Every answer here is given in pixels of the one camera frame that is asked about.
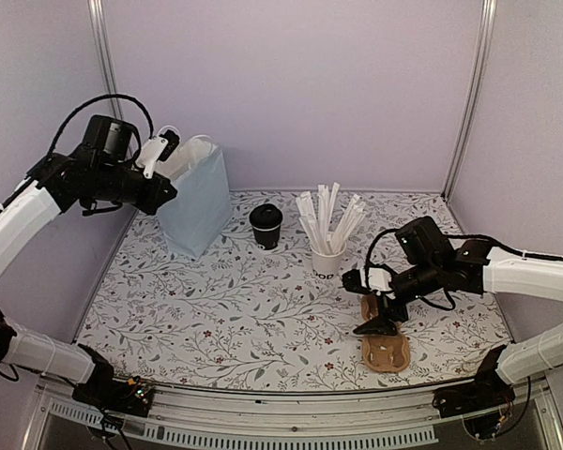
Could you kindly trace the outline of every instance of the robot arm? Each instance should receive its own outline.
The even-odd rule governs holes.
[[[488,236],[446,236],[430,217],[415,219],[394,232],[411,268],[396,273],[367,262],[364,269],[342,277],[348,291],[373,293],[378,301],[379,316],[358,327],[357,334],[395,333],[394,322],[408,320],[406,304],[439,290],[445,291],[453,306],[449,292],[458,291],[520,293],[563,302],[561,256],[525,253]],[[451,237],[464,242],[453,248]],[[512,384],[561,365],[563,323],[524,342],[492,349],[472,383],[439,389],[434,404],[448,415],[495,406],[512,395]],[[464,398],[478,402],[464,408]]]
[[[38,163],[13,195],[0,205],[0,276],[43,227],[79,201],[84,215],[133,204],[146,214],[176,195],[169,180],[153,171],[179,143],[172,132],[151,138],[137,156],[125,160],[135,127],[104,116],[89,122],[83,142],[69,156],[50,154]],[[97,201],[113,206],[98,209]],[[0,311],[0,364],[30,368],[77,384],[74,398],[98,408],[145,415],[151,397],[129,401],[129,386],[116,382],[112,366],[89,348],[56,341],[29,330]],[[125,404],[117,405],[124,391]]]

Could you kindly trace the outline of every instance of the white paper cup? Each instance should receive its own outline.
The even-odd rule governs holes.
[[[334,275],[338,274],[345,251],[346,243],[344,243],[340,252],[335,255],[322,255],[311,247],[312,271],[321,279],[333,278]]]

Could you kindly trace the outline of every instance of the leaf pattern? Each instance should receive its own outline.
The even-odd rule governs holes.
[[[369,215],[350,237],[341,271],[363,264],[373,238],[423,215],[458,227],[438,195],[361,194]],[[409,305],[402,330],[411,365],[378,374],[362,362],[357,295],[338,277],[311,271],[295,193],[232,194],[234,216],[199,261],[171,254],[154,217],[138,214],[85,318],[78,341],[106,357],[121,375],[161,383],[228,389],[304,392],[395,388],[471,376],[488,350],[509,341],[490,296],[455,294],[457,309]],[[350,193],[340,193],[344,208]],[[284,213],[279,246],[256,246],[250,211],[274,203]],[[337,207],[333,220],[341,215]],[[375,260],[408,266],[393,238]],[[442,302],[442,295],[430,300]]]

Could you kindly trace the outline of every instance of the ventilation grille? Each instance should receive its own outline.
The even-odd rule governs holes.
[[[95,410],[53,399],[52,414],[83,424],[100,428],[102,414]],[[373,450],[410,448],[429,443],[437,443],[434,428],[418,427],[402,431],[368,434],[362,436],[330,438],[260,438],[236,436],[218,433],[187,431],[177,427],[146,424],[142,430],[126,427],[126,434],[136,439],[154,443],[166,443],[172,446],[211,450]]]

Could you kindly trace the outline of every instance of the black cup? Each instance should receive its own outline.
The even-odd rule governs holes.
[[[254,239],[260,248],[271,250],[278,246],[283,214],[274,204],[257,206],[249,217]]]

